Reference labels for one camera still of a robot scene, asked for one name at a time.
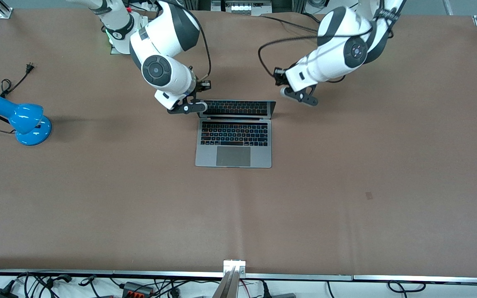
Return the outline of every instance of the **brown table mat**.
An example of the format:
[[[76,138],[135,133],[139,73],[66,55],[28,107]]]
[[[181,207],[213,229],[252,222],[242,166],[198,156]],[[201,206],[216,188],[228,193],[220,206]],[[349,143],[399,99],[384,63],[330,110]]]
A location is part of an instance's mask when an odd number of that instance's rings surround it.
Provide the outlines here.
[[[281,98],[257,48],[301,29],[195,12],[212,55],[205,99],[277,100],[273,168],[197,168],[196,115],[168,115],[85,9],[0,21],[0,81],[53,121],[24,147],[0,134],[0,268],[477,277],[477,27],[403,15],[375,62]],[[306,26],[294,13],[277,17]],[[267,48],[288,67],[315,41]],[[176,57],[202,76],[205,49]]]

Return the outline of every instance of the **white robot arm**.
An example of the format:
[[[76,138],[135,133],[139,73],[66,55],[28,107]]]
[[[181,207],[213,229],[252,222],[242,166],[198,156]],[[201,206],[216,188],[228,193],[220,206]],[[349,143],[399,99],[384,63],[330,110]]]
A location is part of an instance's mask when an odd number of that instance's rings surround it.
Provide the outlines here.
[[[289,85],[281,94],[316,106],[318,100],[312,94],[317,83],[349,74],[378,58],[406,0],[376,1],[380,2],[372,19],[346,6],[325,15],[318,29],[318,48],[290,68],[274,71],[276,85]]]
[[[191,68],[172,58],[194,47],[200,34],[197,20],[177,0],[159,0],[162,12],[151,22],[136,12],[128,13],[122,0],[67,1],[99,16],[114,47],[131,55],[169,113],[207,110],[207,104],[196,100],[196,93],[210,89],[210,81],[199,82]]]
[[[129,54],[130,36],[148,23],[148,17],[126,10],[122,0],[66,0],[86,6],[106,27],[106,34],[120,53]]]
[[[176,3],[158,1],[163,12],[131,36],[130,54],[169,113],[203,112],[207,104],[196,100],[196,93],[210,89],[210,81],[199,81],[190,67],[172,58],[196,45],[200,26]]]

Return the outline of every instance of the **desk lamp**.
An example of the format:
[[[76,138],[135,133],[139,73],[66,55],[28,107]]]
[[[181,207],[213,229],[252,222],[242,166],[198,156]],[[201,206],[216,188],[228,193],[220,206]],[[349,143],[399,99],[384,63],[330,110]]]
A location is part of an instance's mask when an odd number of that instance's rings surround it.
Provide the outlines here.
[[[51,121],[43,115],[43,108],[33,103],[13,103],[0,96],[0,115],[16,130],[18,142],[38,145],[51,133]]]

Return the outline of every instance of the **laptop screen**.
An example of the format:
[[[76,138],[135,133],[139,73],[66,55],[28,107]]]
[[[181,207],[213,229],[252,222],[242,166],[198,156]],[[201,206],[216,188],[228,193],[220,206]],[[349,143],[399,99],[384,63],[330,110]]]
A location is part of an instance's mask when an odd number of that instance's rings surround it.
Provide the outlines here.
[[[269,119],[275,101],[204,100],[207,110],[200,117],[233,117]]]

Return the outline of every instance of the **laptop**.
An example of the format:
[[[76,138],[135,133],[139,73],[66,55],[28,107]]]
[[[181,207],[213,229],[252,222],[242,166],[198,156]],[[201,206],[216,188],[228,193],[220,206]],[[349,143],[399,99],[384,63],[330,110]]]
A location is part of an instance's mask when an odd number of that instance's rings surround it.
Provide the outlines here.
[[[196,166],[271,168],[275,101],[204,100]]]

